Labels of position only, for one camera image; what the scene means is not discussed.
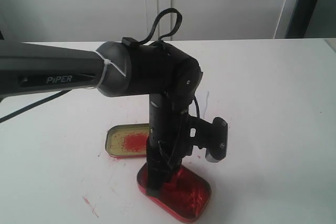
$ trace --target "red powder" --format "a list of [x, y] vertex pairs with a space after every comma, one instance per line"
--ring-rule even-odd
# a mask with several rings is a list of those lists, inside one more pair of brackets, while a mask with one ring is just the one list
[[146, 150], [148, 134], [131, 133], [125, 137], [123, 149], [126, 152], [143, 152]]
[[[138, 181], [138, 183], [144, 189], [147, 184], [147, 168], [143, 170], [141, 177], [141, 181]], [[160, 206], [163, 204], [162, 207], [172, 215], [174, 215], [174, 212], [177, 213], [178, 216], [175, 216], [177, 219], [182, 217], [182, 221], [190, 222], [197, 219], [203, 212], [210, 195], [209, 184], [189, 169], [181, 166], [181, 169], [172, 177], [171, 181], [163, 185], [158, 199], [160, 202], [152, 199]]]

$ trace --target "black strap loop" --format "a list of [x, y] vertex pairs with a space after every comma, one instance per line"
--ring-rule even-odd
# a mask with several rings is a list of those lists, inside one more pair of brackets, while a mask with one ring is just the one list
[[163, 38], [166, 38], [166, 37], [169, 37], [169, 36], [173, 36], [174, 34], [176, 34], [176, 32], [178, 31], [178, 29], [180, 28], [181, 26], [181, 23], [182, 23], [182, 14], [176, 10], [175, 8], [168, 8], [166, 10], [163, 10], [162, 12], [160, 12], [157, 17], [155, 18], [155, 21], [153, 23], [153, 26], [152, 26], [152, 29], [150, 31], [150, 33], [148, 34], [148, 36], [146, 37], [146, 39], [142, 40], [142, 41], [137, 41], [133, 38], [128, 38], [128, 37], [123, 37], [122, 38], [122, 43], [126, 46], [129, 46], [129, 47], [138, 47], [140, 45], [144, 45], [146, 44], [148, 41], [151, 40], [151, 38], [153, 37], [154, 35], [154, 32], [155, 32], [155, 29], [156, 27], [158, 26], [158, 23], [160, 22], [160, 19], [166, 15], [166, 14], [169, 14], [169, 13], [176, 13], [177, 14], [177, 17], [176, 17], [176, 22], [175, 22], [175, 26], [174, 28], [170, 31], [170, 33], [167, 33], [167, 34], [164, 34], [164, 35], [161, 35], [159, 38], [158, 38], [158, 41], [162, 40]]

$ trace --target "cable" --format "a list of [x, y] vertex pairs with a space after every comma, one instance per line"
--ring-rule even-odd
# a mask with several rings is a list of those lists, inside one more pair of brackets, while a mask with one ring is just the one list
[[196, 106], [196, 115], [197, 115], [197, 118], [200, 118], [200, 115], [199, 115], [199, 106], [198, 106], [198, 102], [197, 102], [196, 96], [194, 96], [194, 103], [195, 103], [195, 106]]
[[71, 90], [61, 91], [61, 92], [58, 92], [58, 93], [56, 93], [56, 94], [53, 94], [53, 95], [51, 95], [51, 96], [49, 96], [49, 97], [46, 97], [46, 98], [44, 98], [44, 99], [42, 99], [42, 100], [39, 100], [39, 101], [37, 101], [37, 102], [34, 102], [34, 103], [32, 103], [32, 104], [30, 104], [30, 105], [28, 105], [28, 106], [25, 106], [25, 107], [23, 107], [22, 109], [19, 109], [19, 110], [15, 111], [15, 112], [13, 112], [13, 113], [11, 113], [11, 114], [9, 114], [9, 115], [4, 116], [3, 118], [0, 118], [0, 123], [3, 123], [3, 122], [5, 122], [5, 121], [7, 121], [7, 120], [9, 120], [9, 119], [12, 119], [13, 117], [15, 117], [15, 116], [17, 116], [17, 115], [20, 115], [20, 114], [22, 114], [22, 113], [24, 113], [24, 112], [26, 112], [26, 111], [28, 111], [28, 110], [31, 110], [31, 109], [33, 109], [33, 108], [35, 108], [35, 107], [37, 107], [37, 106], [39, 106], [39, 105], [41, 105], [41, 104], [43, 104], [43, 103], [49, 102], [49, 101], [51, 101], [51, 100], [53, 100], [53, 99], [56, 99], [56, 98], [58, 98], [58, 97], [60, 97], [60, 96], [62, 96], [62, 95], [64, 95], [64, 94], [66, 94], [66, 93], [68, 93], [68, 92], [70, 92], [70, 91], [71, 91]]

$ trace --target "white zip tie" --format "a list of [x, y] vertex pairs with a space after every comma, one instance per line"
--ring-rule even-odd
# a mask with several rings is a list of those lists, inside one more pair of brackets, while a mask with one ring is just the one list
[[98, 88], [102, 84], [102, 82], [103, 82], [103, 80], [105, 78], [105, 74], [106, 74], [107, 66], [108, 65], [114, 66], [124, 77], [126, 77], [126, 74], [116, 64], [114, 64], [111, 60], [106, 59], [103, 55], [101, 55], [101, 53], [99, 53], [97, 51], [93, 51], [93, 52], [95, 52], [96, 54], [98, 54], [99, 57], [104, 61], [104, 69], [103, 69], [103, 73], [101, 74], [101, 78], [100, 78], [98, 84], [95, 87], [88, 88], [88, 89]]

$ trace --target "black frame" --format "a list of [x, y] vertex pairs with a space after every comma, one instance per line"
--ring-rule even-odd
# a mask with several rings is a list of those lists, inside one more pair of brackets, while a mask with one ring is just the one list
[[306, 34], [317, 0], [297, 0], [286, 38], [303, 38]]

